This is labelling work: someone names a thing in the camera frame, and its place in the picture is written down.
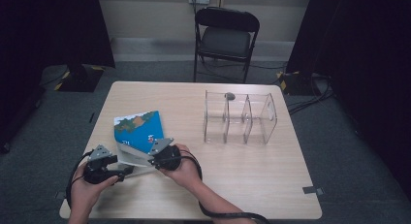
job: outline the acrylic divider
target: acrylic divider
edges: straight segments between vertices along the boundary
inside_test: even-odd
[[[205,92],[206,143],[266,144],[276,122],[271,94]]]

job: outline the human arm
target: human arm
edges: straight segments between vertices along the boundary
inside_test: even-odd
[[[69,224],[87,223],[88,215],[96,204],[101,192],[115,184],[118,176],[112,176],[99,184],[91,184],[83,178],[86,163],[81,164],[73,176],[72,185],[72,211],[69,217]]]
[[[190,156],[189,149],[183,144],[176,144],[182,156]],[[211,188],[202,182],[197,168],[190,159],[182,159],[181,164],[175,171],[160,170],[165,176],[172,178],[178,185],[193,194],[205,209],[216,213],[242,212],[242,210],[226,199],[219,196]],[[216,224],[248,224],[255,223],[249,218],[212,218]]]

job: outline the wooden table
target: wooden table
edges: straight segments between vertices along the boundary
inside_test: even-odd
[[[206,90],[237,94],[271,93],[278,122],[267,144],[208,144],[204,141]],[[318,219],[312,181],[283,95],[275,85],[118,81],[91,134],[85,152],[104,145],[116,154],[113,119],[158,110],[166,138],[186,144],[199,160],[204,182],[244,211],[267,219]],[[68,218],[66,201],[60,215]],[[205,220],[198,201],[160,172],[126,178],[105,190],[90,218]]]

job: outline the human hand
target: human hand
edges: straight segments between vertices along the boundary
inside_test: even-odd
[[[101,192],[118,181],[118,176],[112,176],[98,184],[88,183],[82,178],[85,166],[86,163],[81,164],[73,176],[72,212],[70,214],[70,219],[73,221],[88,218],[88,214],[99,199]]]
[[[176,144],[180,150],[181,156],[192,157],[188,152],[190,150],[184,144]],[[167,171],[165,169],[160,169],[165,176],[172,178],[176,184],[180,185],[191,191],[191,189],[196,186],[199,182],[202,182],[200,179],[197,167],[190,159],[183,158],[181,159],[181,164],[174,171]]]

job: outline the black chair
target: black chair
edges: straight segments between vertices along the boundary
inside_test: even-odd
[[[200,56],[203,63],[204,57],[243,62],[242,82],[245,83],[260,21],[248,12],[207,7],[197,11],[195,22],[194,81],[197,80],[197,59]],[[200,26],[205,27],[203,36]]]

